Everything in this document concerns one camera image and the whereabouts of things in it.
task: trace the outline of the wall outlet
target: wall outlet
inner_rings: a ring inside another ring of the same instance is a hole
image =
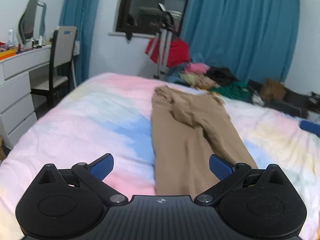
[[[75,49],[73,50],[73,56],[80,54],[80,41],[75,42]]]

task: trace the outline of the floor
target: floor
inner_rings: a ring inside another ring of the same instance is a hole
[[[6,146],[3,147],[3,152],[6,156],[8,156],[8,154],[11,152],[11,150],[9,148],[7,148]]]
[[[56,106],[61,100],[62,100],[62,98],[57,98],[54,102],[54,105]],[[39,106],[37,109],[35,109],[35,113],[36,113],[38,120],[41,117],[43,117],[47,112],[49,112],[49,109],[47,107],[47,102],[43,103],[41,106]]]

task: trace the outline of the logo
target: logo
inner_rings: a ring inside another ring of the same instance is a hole
[[[165,203],[165,202],[167,202],[164,198],[159,198],[158,200],[157,200],[157,202],[158,203],[160,203],[160,204],[163,204],[163,203]]]

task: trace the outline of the green clothing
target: green clothing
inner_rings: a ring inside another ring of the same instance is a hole
[[[230,99],[236,99],[241,101],[247,101],[250,97],[247,84],[242,81],[236,81],[229,86],[220,88],[211,88],[210,91],[221,94]]]

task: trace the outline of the white dresser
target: white dresser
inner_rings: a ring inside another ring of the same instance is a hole
[[[50,50],[46,46],[0,61],[0,136],[9,149],[37,121],[29,71],[48,65]]]

